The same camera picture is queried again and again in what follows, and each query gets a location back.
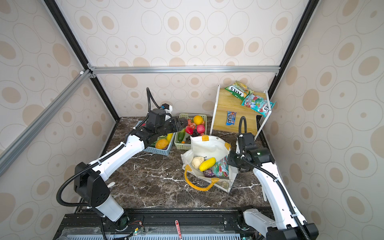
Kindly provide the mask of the white grocery bag yellow handles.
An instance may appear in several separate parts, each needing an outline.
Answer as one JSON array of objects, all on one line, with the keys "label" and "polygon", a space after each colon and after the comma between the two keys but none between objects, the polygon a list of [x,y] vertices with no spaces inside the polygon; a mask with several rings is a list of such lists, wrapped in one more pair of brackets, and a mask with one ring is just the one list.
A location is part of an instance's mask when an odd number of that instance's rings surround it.
[{"label": "white grocery bag yellow handles", "polygon": [[[229,165],[231,145],[224,140],[203,135],[191,138],[191,149],[181,155],[186,183],[195,190],[206,192],[212,187],[230,192],[238,170]],[[194,185],[188,174],[209,183],[205,188]]]}]

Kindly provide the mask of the long yellow fruit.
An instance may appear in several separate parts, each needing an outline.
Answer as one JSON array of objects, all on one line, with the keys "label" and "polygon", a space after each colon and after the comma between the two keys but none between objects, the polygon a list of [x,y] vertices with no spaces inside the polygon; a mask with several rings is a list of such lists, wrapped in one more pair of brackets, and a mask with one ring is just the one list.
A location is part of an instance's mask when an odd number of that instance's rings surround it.
[{"label": "long yellow fruit", "polygon": [[216,164],[216,159],[215,158],[210,158],[208,160],[205,160],[199,167],[199,170],[201,172],[207,170],[207,169],[210,169],[211,167],[213,167],[214,165]]}]

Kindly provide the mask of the purple m&m packet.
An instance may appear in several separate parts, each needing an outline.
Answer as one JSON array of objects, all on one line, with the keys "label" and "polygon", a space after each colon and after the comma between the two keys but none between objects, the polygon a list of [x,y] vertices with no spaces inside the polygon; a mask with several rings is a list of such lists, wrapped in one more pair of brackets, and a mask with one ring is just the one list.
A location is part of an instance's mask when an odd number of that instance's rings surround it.
[{"label": "purple m&m packet", "polygon": [[205,171],[203,171],[204,173],[204,176],[206,178],[214,178],[215,177],[215,174],[213,173],[212,169],[207,169]]}]

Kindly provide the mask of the cream garlic bulb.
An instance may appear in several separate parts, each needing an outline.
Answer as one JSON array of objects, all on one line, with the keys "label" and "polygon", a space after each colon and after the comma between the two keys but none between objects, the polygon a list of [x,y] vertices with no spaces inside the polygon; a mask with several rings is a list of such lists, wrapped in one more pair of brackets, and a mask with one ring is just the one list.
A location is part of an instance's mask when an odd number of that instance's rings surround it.
[{"label": "cream garlic bulb", "polygon": [[204,157],[200,157],[200,156],[197,156],[197,157],[194,157],[193,160],[191,161],[191,165],[192,167],[194,167],[195,169],[199,169],[200,165],[205,161],[205,158]]}]

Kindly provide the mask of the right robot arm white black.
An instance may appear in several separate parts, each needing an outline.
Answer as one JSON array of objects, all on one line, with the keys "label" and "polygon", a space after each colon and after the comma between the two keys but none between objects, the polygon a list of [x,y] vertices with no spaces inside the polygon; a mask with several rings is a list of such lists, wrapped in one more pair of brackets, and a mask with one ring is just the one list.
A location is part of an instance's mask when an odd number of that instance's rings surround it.
[{"label": "right robot arm white black", "polygon": [[236,150],[230,152],[228,163],[254,173],[274,215],[271,219],[257,209],[245,210],[247,226],[267,240],[315,240],[319,236],[316,225],[308,223],[290,197],[270,150],[258,148],[253,134],[247,131],[245,117],[240,118]]}]

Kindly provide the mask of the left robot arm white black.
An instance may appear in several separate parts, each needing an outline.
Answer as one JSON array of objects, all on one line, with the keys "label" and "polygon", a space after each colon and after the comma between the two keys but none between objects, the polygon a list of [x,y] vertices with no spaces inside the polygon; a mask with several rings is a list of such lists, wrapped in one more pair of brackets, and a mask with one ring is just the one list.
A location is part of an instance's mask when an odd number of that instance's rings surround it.
[{"label": "left robot arm white black", "polygon": [[[59,187],[56,195],[58,204],[90,207],[113,223],[126,223],[128,218],[125,211],[112,197],[106,181],[119,167],[155,143],[159,137],[180,132],[188,125],[187,119],[173,117],[171,112],[172,106],[168,104],[149,108],[145,119],[126,134],[117,147],[88,164],[78,164],[75,174]],[[74,191],[84,200],[82,203],[63,200],[62,193],[70,183],[74,183]]]}]

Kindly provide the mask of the teal red candy bag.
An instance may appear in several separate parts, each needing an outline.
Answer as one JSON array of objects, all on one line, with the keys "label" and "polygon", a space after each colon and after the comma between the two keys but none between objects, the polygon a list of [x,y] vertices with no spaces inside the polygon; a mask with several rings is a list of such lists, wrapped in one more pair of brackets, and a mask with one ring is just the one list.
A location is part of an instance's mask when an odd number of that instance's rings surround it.
[{"label": "teal red candy bag", "polygon": [[274,107],[274,105],[275,103],[270,102],[270,104],[268,104],[267,99],[264,99],[255,94],[249,94],[242,102],[242,106],[248,107],[253,111],[258,112],[263,117],[268,115],[268,112]]}]

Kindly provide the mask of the green candy bag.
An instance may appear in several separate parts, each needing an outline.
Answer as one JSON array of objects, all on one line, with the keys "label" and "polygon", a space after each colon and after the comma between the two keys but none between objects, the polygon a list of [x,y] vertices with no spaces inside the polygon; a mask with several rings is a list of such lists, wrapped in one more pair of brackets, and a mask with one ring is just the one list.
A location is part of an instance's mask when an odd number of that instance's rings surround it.
[{"label": "green candy bag", "polygon": [[228,92],[230,92],[233,96],[240,100],[244,100],[248,95],[252,94],[254,91],[251,90],[245,84],[235,81],[232,85],[225,88]]}]

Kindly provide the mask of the yellow corn cob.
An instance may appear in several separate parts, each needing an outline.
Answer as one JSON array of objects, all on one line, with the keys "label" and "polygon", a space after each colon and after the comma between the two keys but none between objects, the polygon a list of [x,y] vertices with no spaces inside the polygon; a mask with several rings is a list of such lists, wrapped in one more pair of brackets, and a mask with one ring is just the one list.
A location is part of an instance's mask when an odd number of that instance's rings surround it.
[{"label": "yellow corn cob", "polygon": [[168,141],[168,143],[170,143],[172,141],[172,138],[173,138],[173,134],[167,135],[166,140]]}]

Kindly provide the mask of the red apple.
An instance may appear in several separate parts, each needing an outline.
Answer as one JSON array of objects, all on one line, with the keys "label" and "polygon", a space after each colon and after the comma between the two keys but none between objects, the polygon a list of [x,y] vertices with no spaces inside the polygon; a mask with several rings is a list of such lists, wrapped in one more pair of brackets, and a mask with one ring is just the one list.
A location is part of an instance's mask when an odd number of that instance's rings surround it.
[{"label": "red apple", "polygon": [[189,134],[190,136],[192,136],[193,134],[194,134],[194,128],[193,127],[191,127],[191,126],[187,126],[186,127],[186,129],[185,129],[185,132],[187,133],[187,134]]}]

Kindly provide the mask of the blue plastic basket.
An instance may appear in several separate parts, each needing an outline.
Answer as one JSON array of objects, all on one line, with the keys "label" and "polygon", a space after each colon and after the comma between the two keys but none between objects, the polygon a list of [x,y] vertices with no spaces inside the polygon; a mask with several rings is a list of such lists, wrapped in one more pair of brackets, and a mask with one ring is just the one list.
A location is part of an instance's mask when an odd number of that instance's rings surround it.
[{"label": "blue plastic basket", "polygon": [[145,148],[143,151],[147,153],[158,154],[162,156],[168,156],[171,152],[173,141],[176,134],[168,134],[166,137],[159,137],[158,140]]}]

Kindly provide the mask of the green plastic basket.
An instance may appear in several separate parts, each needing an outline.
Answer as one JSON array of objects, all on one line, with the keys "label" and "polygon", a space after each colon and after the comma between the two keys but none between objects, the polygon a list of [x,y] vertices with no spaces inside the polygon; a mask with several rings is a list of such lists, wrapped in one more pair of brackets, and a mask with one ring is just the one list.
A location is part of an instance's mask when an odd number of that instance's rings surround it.
[{"label": "green plastic basket", "polygon": [[190,150],[190,149],[191,149],[191,142],[192,142],[191,138],[192,138],[192,137],[198,137],[198,136],[203,136],[203,135],[206,135],[206,134],[207,134],[207,116],[206,116],[206,115],[203,115],[203,114],[186,114],[186,113],[182,113],[182,114],[179,115],[179,118],[184,118],[184,119],[187,119],[187,120],[188,120],[188,119],[191,119],[191,120],[193,121],[194,116],[197,116],[197,115],[203,117],[203,119],[204,119],[204,124],[203,124],[203,125],[205,125],[206,132],[205,132],[204,134],[198,134],[198,133],[197,133],[197,130],[196,130],[197,125],[194,124],[194,122],[193,122],[193,124],[191,125],[191,127],[193,127],[193,128],[195,129],[195,130],[194,130],[194,134],[193,134],[192,136],[190,136],[189,134],[186,133],[185,138],[184,138],[184,141],[183,141],[182,143],[179,143],[179,142],[178,142],[178,133],[176,133],[176,138],[175,138],[175,140],[174,140],[174,143],[175,143],[176,148],[177,148],[178,150]]}]

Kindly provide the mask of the white plastic spoon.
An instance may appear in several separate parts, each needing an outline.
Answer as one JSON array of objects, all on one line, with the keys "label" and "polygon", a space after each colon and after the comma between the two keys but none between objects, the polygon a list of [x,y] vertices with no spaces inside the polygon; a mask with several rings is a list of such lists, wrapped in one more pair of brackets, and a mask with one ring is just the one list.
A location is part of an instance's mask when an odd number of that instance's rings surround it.
[{"label": "white plastic spoon", "polygon": [[108,188],[111,188],[111,187],[113,187],[115,184],[116,184],[115,182],[111,182],[111,183],[109,183],[109,184],[107,185],[107,187],[108,187]]}]

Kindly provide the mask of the horizontal aluminium bar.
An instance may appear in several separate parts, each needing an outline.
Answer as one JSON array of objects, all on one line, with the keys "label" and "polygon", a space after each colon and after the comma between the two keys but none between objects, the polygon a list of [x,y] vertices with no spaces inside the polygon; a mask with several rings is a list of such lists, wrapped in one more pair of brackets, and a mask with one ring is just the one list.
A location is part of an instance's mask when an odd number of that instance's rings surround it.
[{"label": "horizontal aluminium bar", "polygon": [[91,67],[95,74],[278,73],[279,66]]}]

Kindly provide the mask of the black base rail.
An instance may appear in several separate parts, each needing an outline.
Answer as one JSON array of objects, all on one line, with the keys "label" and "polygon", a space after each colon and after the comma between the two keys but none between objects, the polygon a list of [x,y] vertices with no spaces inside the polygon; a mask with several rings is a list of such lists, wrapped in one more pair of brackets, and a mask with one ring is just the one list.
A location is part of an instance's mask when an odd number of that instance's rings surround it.
[{"label": "black base rail", "polygon": [[257,209],[273,219],[270,207],[232,209],[127,209],[128,226],[121,232],[90,211],[68,214],[60,222],[55,240],[266,240],[245,224],[243,212]]}]

